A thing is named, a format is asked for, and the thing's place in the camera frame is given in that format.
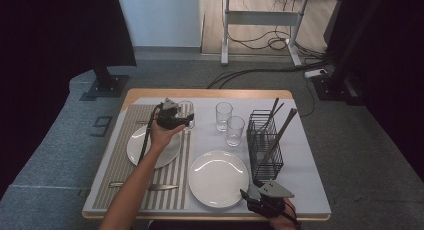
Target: black wire basket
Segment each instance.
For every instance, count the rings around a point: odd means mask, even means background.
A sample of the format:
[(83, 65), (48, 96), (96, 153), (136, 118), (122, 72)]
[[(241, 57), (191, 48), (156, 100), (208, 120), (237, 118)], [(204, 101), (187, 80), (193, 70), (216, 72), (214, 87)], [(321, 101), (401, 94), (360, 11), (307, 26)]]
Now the black wire basket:
[(274, 118), (269, 110), (254, 110), (246, 130), (250, 166), (253, 180), (275, 179), (284, 165), (280, 144), (264, 162), (266, 154), (277, 136)]

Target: white desk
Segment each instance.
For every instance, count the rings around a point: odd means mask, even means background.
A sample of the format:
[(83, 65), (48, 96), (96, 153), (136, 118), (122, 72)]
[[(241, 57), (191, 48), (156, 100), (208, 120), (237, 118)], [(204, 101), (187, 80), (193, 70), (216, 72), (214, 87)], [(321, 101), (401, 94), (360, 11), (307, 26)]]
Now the white desk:
[(237, 25), (273, 25), (273, 26), (293, 26), (290, 39), (286, 40), (287, 48), (293, 59), (295, 66), (300, 66), (297, 54), (296, 42), (297, 33), (305, 13), (308, 0), (302, 1), (299, 12), (261, 12), (261, 11), (230, 11), (230, 0), (226, 0), (224, 16), (224, 38), (222, 40), (221, 64), (228, 64), (228, 24)]
[[(172, 100), (190, 100), (195, 106), (196, 126), (192, 134), (191, 163), (203, 153), (224, 150), (237, 155), (250, 171), (249, 154), (245, 132), (242, 143), (230, 147), (225, 143), (225, 133), (215, 128), (215, 106), (220, 101), (228, 101), (233, 107), (233, 115), (248, 121), (252, 110), (271, 109), (276, 97), (285, 105), (274, 117), (276, 128), (280, 129), (291, 108), (296, 108), (290, 92), (283, 90), (204, 90), (204, 89), (132, 89), (122, 107), (108, 147), (94, 179), (91, 193), (83, 209), (86, 218), (102, 218), (107, 209), (93, 209), (93, 202), (99, 192), (99, 185), (117, 142), (118, 134), (129, 104), (158, 104), (169, 97)], [(284, 166), (276, 181), (295, 194), (292, 199), (299, 220), (323, 221), (331, 215), (328, 200), (319, 177), (305, 132), (297, 114), (280, 140)], [(250, 184), (249, 195), (259, 198), (258, 188)], [(187, 187), (188, 207), (177, 210), (140, 210), (138, 218), (174, 220), (236, 220), (264, 221), (265, 218), (250, 212), (246, 201), (241, 199), (236, 205), (225, 209), (214, 209), (198, 201)]]

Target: desk leg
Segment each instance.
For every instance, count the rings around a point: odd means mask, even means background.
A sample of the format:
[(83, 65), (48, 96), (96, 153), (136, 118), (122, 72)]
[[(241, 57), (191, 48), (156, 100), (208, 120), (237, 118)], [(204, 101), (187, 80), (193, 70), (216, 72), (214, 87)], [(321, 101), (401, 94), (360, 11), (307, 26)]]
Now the desk leg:
[(230, 0), (225, 2), (224, 14), (224, 38), (222, 39), (221, 47), (221, 65), (228, 65), (228, 15), (230, 14)]
[(308, 3), (308, 0), (302, 1), (302, 8), (300, 9), (300, 11), (297, 15), (296, 25), (294, 25), (292, 35), (291, 35), (290, 39), (286, 40), (287, 48), (290, 51), (290, 55), (293, 59), (295, 66), (301, 66), (302, 65), (302, 63), (300, 62), (300, 59), (299, 59), (299, 55), (297, 55), (297, 47), (294, 45), (294, 43), (296, 42), (297, 33), (299, 32), (300, 24), (302, 23), (302, 19), (303, 19), (303, 15), (305, 14), (305, 8), (306, 8), (307, 3)]

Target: gray carpet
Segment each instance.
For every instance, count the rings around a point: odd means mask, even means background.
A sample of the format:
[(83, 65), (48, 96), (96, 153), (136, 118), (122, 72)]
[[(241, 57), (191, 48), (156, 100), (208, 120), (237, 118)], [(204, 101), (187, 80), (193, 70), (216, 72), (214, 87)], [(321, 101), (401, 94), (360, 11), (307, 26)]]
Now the gray carpet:
[[(128, 89), (205, 88), (223, 72), (290, 65), (141, 60), (138, 67), (110, 68), (130, 76), (120, 98), (85, 102), (79, 99), (95, 75), (75, 77), (56, 122), (0, 202), (0, 229), (97, 228), (81, 210)], [(424, 229), (424, 184), (366, 107), (319, 101), (302, 75), (247, 74), (224, 88), (289, 90), (299, 114), (307, 115), (302, 123), (333, 214), (326, 222), (304, 222), (303, 229)], [(103, 137), (94, 136), (104, 130), (94, 126), (98, 117), (112, 117)], [(145, 226), (138, 221), (135, 229)]]

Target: white dinner plate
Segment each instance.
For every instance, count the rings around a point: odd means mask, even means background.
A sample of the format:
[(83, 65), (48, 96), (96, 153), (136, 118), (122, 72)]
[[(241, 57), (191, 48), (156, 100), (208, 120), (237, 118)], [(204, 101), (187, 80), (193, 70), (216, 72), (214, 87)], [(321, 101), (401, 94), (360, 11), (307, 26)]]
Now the white dinner plate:
[(203, 204), (224, 208), (241, 199), (240, 189), (247, 192), (249, 174), (246, 165), (234, 154), (212, 151), (194, 161), (189, 172), (189, 185)]
[[(141, 148), (143, 147), (144, 137), (146, 135), (146, 128), (147, 126), (141, 127), (131, 136), (130, 140), (128, 140), (127, 155), (130, 161), (135, 165), (138, 164), (138, 159), (140, 158)], [(149, 137), (149, 139), (147, 140), (145, 154), (149, 152), (150, 144), (151, 142)], [(178, 156), (178, 153), (180, 152), (180, 147), (181, 133), (177, 133), (172, 137), (171, 142), (168, 144), (168, 146), (165, 147), (165, 149), (159, 156), (155, 168), (161, 168), (172, 162), (172, 160), (174, 160)]]

